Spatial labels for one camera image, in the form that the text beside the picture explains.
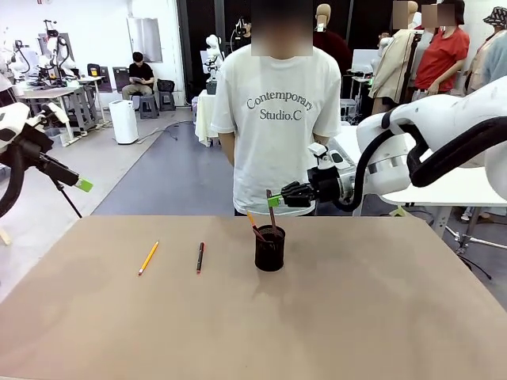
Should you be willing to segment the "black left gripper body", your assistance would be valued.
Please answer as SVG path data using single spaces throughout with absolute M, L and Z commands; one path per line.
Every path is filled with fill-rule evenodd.
M 38 159 L 52 149 L 53 141 L 36 127 L 24 126 L 19 135 L 18 145 L 23 154 L 30 159 Z

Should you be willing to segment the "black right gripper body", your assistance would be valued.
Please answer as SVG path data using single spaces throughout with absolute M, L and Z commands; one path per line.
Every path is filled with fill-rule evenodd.
M 329 203 L 340 199 L 340 176 L 335 166 L 328 169 L 320 169 L 316 166 L 307 171 L 307 176 L 314 198 L 318 202 Z

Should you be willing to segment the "person's right forearm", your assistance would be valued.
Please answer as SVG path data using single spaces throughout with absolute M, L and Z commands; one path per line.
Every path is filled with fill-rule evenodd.
M 222 151 L 225 153 L 229 163 L 234 166 L 234 146 L 235 146 L 235 134 L 226 133 L 219 134 L 219 142 L 222 146 Z

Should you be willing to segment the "black mesh pen holder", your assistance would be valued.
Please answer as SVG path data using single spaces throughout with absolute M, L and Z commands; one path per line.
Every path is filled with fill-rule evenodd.
M 277 226 L 259 227 L 262 237 L 256 237 L 254 263 L 264 272 L 276 272 L 284 266 L 285 232 Z

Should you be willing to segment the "grey lab desk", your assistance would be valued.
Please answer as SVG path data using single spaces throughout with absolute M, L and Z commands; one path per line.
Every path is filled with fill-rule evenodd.
M 25 102 L 33 112 L 38 112 L 46 102 L 58 105 L 68 116 L 61 133 L 61 143 L 69 146 L 88 135 L 93 128 L 103 127 L 105 120 L 98 89 L 101 77 L 84 77 L 70 82 L 67 87 L 52 89 L 29 89 L 21 87 L 17 99 Z

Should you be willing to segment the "person in white t-shirt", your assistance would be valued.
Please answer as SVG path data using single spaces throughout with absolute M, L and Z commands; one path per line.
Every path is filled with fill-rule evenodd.
M 266 189 L 307 181 L 312 143 L 337 135 L 341 72 L 313 45 L 312 0 L 251 0 L 253 35 L 217 75 L 212 129 L 234 133 L 237 216 L 269 213 Z

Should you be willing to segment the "white air purifier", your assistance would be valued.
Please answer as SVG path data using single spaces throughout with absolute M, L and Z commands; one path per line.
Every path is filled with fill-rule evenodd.
M 139 133 L 132 101 L 117 100 L 109 103 L 115 140 L 119 145 L 138 141 Z

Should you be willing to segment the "grey plastic stool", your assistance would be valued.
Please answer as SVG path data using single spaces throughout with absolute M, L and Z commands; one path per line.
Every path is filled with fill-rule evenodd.
M 153 94 L 139 98 L 139 114 L 141 119 L 157 119 L 159 110 Z

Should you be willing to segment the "cream cloth covered table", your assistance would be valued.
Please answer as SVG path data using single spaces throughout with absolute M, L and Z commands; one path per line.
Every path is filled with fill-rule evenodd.
M 212 129 L 215 95 L 204 89 L 197 97 L 195 135 L 199 143 L 210 147 L 217 140 L 218 134 Z

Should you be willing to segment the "seated person in black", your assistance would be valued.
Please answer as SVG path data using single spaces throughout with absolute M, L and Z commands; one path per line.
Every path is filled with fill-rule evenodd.
M 129 83 L 122 89 L 122 98 L 129 100 L 132 95 L 151 95 L 154 89 L 155 76 L 151 67 L 144 62 L 143 54 L 132 53 L 133 63 L 128 68 Z

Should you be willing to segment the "mannequin in beige coat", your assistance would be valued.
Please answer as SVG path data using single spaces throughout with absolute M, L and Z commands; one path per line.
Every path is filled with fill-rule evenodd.
M 369 93 L 373 100 L 372 115 L 387 112 L 400 103 L 411 45 L 416 35 L 413 21 L 417 11 L 418 3 L 413 0 L 393 2 L 393 29 L 397 32 L 383 49 L 375 70 Z

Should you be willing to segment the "mannequin in dark red top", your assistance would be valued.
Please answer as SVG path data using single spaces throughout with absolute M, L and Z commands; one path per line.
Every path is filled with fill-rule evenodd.
M 320 4 L 316 8 L 316 26 L 313 33 L 313 45 L 332 56 L 340 71 L 344 74 L 352 67 L 353 54 L 346 41 L 337 33 L 328 29 L 331 7 L 329 4 Z

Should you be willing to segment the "white whiteboard panel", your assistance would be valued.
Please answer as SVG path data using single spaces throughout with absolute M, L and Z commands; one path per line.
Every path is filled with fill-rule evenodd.
M 127 24 L 132 52 L 142 53 L 148 63 L 162 63 L 158 19 L 128 17 Z

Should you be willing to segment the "silver tripod legs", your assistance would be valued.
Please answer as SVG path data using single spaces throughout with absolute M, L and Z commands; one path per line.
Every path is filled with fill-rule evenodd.
M 454 231 L 451 227 L 446 226 L 445 231 L 449 232 L 453 237 L 455 242 L 458 243 L 458 248 L 455 250 L 456 255 L 461 259 L 461 261 L 471 270 L 478 269 L 488 280 L 492 280 L 493 277 L 484 270 L 481 266 L 476 264 L 474 261 L 465 257 L 465 253 L 469 248 L 470 244 L 478 244 L 484 246 L 490 246 L 494 248 L 498 248 L 499 245 L 490 241 L 485 241 L 482 239 L 478 239 L 476 237 L 469 236 L 467 234 L 461 234 L 458 231 Z

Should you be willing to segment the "mannequin with bucket hat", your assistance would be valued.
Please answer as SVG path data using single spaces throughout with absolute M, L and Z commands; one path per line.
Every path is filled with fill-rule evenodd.
M 464 84 L 465 94 L 507 76 L 507 8 L 494 7 L 483 21 L 494 28 L 494 33 L 485 39 L 471 61 Z

